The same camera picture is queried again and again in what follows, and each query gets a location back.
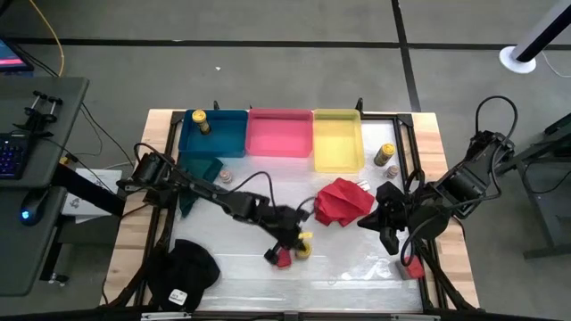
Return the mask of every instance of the black cap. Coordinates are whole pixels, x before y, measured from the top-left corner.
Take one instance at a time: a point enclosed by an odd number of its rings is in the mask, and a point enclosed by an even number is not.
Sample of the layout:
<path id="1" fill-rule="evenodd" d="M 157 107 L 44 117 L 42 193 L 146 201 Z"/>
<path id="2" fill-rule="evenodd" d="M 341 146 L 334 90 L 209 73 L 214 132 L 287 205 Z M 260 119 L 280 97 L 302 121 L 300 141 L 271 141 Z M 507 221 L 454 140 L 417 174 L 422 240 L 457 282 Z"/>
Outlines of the black cap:
<path id="1" fill-rule="evenodd" d="M 216 261 L 202 246 L 176 240 L 175 248 L 149 267 L 147 281 L 153 300 L 165 311 L 193 312 L 204 290 L 220 275 Z"/>

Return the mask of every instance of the desk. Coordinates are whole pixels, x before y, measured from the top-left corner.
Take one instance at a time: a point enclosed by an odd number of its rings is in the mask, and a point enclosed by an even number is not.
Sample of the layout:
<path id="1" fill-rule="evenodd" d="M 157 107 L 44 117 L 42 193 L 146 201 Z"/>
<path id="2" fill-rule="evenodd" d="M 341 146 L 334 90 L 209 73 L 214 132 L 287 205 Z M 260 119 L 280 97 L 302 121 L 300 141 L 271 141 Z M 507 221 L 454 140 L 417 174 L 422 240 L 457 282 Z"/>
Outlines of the desk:
<path id="1" fill-rule="evenodd" d="M 172 112 L 173 110 L 150 110 L 141 141 L 152 145 L 159 151 L 164 151 Z M 446 172 L 448 166 L 444 157 L 436 115 L 433 113 L 413 113 L 412 118 L 417 138 L 418 154 L 422 169 L 426 172 L 426 180 L 437 180 Z M 180 126 L 175 135 L 172 153 L 175 158 L 178 154 L 179 130 Z M 144 195 L 144 193 L 131 195 L 127 200 L 125 211 L 141 206 Z M 110 300 L 119 295 L 141 264 L 145 251 L 147 232 L 151 222 L 151 212 L 152 209 L 145 208 L 121 221 L 104 285 L 105 293 Z M 164 215 L 161 215 L 157 237 L 162 230 L 163 220 Z M 443 271 L 465 299 L 472 305 L 478 306 L 476 288 L 474 287 L 462 229 L 456 222 L 451 221 L 447 230 L 436 239 L 436 247 Z M 428 273 L 426 280 L 428 282 L 429 296 L 432 302 L 436 304 L 434 279 L 430 273 Z M 145 300 L 149 298 L 150 294 L 147 291 Z"/>

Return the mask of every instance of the teal cloth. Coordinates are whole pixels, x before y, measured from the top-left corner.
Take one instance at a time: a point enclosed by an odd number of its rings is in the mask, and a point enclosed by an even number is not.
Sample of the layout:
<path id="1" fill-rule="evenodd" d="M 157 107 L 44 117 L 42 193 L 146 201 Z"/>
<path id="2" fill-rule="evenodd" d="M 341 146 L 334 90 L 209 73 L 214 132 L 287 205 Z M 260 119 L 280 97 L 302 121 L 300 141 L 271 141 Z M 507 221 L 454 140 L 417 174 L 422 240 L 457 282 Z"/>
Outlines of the teal cloth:
<path id="1" fill-rule="evenodd" d="M 178 165 L 186 172 L 194 177 L 199 177 L 209 182 L 214 182 L 220 170 L 222 162 L 217 158 L 195 158 L 190 156 L 181 156 Z M 198 199 L 193 192 L 181 193 L 178 197 L 180 211 L 182 217 L 185 218 L 193 208 L 194 202 Z"/>

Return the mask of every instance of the pink bin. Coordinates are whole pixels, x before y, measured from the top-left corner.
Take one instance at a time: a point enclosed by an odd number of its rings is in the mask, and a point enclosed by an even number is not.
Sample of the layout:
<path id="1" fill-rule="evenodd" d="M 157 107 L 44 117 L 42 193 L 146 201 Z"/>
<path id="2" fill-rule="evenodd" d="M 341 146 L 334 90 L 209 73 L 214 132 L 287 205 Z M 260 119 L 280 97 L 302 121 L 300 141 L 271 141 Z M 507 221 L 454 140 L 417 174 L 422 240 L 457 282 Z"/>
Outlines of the pink bin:
<path id="1" fill-rule="evenodd" d="M 308 157 L 313 149 L 313 114 L 302 110 L 252 109 L 246 151 L 255 156 Z"/>

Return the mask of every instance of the yellow can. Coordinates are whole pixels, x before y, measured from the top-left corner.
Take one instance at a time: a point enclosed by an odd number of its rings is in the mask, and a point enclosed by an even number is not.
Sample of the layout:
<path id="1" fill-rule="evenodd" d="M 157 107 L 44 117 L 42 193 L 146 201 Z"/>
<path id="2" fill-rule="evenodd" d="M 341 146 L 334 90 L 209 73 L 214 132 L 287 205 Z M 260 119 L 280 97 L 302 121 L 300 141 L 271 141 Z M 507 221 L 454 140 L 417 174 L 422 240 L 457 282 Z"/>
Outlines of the yellow can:
<path id="1" fill-rule="evenodd" d="M 211 126 L 208 124 L 208 121 L 206 121 L 206 112 L 202 110 L 194 111 L 193 122 L 198 125 L 198 128 L 203 135 L 208 135 L 211 132 Z"/>
<path id="2" fill-rule="evenodd" d="M 377 152 L 375 156 L 375 164 L 377 166 L 384 166 L 394 155 L 394 145 L 393 144 L 383 144 L 381 149 Z"/>

